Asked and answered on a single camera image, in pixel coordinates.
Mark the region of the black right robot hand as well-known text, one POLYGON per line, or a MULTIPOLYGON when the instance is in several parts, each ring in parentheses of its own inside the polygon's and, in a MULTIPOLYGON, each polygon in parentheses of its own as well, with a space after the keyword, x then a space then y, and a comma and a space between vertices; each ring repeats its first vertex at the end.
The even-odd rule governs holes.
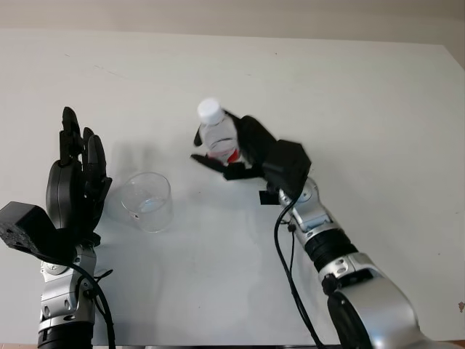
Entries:
POLYGON ((265 178, 262 165, 277 140, 253 116, 237 117, 226 109, 223 111, 232 119, 238 135, 239 150, 251 166, 247 167, 246 163, 241 161, 224 165, 207 155, 191 154, 190 157, 199 164, 222 174, 226 180, 265 178))

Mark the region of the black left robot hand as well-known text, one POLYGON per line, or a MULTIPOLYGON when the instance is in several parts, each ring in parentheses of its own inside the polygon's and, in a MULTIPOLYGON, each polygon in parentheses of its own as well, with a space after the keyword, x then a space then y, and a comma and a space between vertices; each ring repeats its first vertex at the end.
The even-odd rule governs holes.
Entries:
POLYGON ((55 226, 52 243, 61 252, 77 244, 99 246, 94 230, 112 183, 102 141, 90 128, 80 129, 75 111, 66 106, 59 142, 60 158, 46 187, 46 210, 55 226))

